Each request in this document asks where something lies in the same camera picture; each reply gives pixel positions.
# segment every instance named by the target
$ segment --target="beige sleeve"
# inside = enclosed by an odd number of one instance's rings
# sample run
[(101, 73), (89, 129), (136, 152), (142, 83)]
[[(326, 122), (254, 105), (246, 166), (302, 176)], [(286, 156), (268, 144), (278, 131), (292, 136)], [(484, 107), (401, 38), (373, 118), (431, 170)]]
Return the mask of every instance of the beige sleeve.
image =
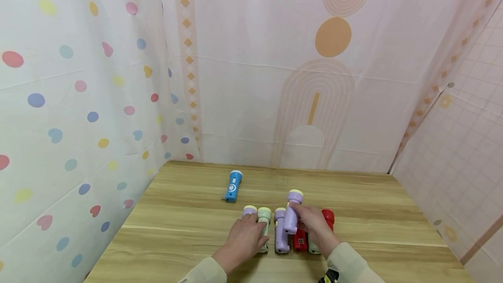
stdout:
[(348, 243), (341, 243), (327, 260), (330, 269), (339, 272), (337, 283), (384, 283)]
[(225, 283), (227, 282), (227, 274), (222, 267), (213, 259), (208, 257), (203, 259), (194, 269), (178, 283)]

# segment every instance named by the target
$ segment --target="orange diamond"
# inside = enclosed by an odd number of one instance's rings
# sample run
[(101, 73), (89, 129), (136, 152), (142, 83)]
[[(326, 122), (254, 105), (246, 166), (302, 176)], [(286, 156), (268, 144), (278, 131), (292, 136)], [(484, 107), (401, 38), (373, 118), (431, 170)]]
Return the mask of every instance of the orange diamond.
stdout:
[(190, 4), (189, 0), (180, 0), (180, 3), (183, 5), (183, 7), (187, 8), (187, 6)]
[(191, 22), (189, 21), (189, 19), (185, 19), (183, 20), (182, 24), (186, 27), (186, 28), (189, 28), (189, 26), (191, 26)]

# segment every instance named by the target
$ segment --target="purple flashlight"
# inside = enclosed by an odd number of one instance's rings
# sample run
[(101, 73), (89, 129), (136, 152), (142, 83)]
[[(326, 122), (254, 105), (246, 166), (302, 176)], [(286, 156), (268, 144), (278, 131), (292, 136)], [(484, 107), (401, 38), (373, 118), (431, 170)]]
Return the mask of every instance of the purple flashlight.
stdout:
[(286, 209), (279, 207), (274, 213), (274, 220), (276, 221), (276, 245), (275, 250), (277, 253), (288, 253), (290, 245), (288, 245), (288, 234), (283, 229), (285, 223)]
[[(302, 199), (304, 199), (304, 194), (302, 193), (302, 191), (292, 189), (290, 190), (290, 192), (288, 192), (288, 203), (295, 202), (301, 204)], [(297, 220), (298, 220), (297, 213), (290, 206), (287, 206), (285, 214), (285, 223), (283, 224), (285, 233), (290, 235), (294, 235), (295, 233), (297, 233)]]

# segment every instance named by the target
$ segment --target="backdrop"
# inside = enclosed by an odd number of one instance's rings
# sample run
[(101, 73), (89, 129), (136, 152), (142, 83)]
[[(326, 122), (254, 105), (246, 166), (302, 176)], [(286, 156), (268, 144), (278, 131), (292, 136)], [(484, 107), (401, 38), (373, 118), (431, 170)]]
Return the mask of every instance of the backdrop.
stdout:
[(0, 0), (0, 280), (82, 282), (172, 159), (387, 172), (486, 1)]

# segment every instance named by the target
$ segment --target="red dot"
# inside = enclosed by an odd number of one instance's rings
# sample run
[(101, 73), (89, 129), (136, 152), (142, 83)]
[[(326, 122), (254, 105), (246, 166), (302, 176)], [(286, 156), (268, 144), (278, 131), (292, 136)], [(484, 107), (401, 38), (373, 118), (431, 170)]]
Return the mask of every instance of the red dot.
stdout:
[(17, 52), (13, 51), (3, 52), (1, 58), (3, 59), (3, 62), (5, 62), (7, 66), (12, 68), (19, 68), (24, 64), (23, 56), (17, 54)]

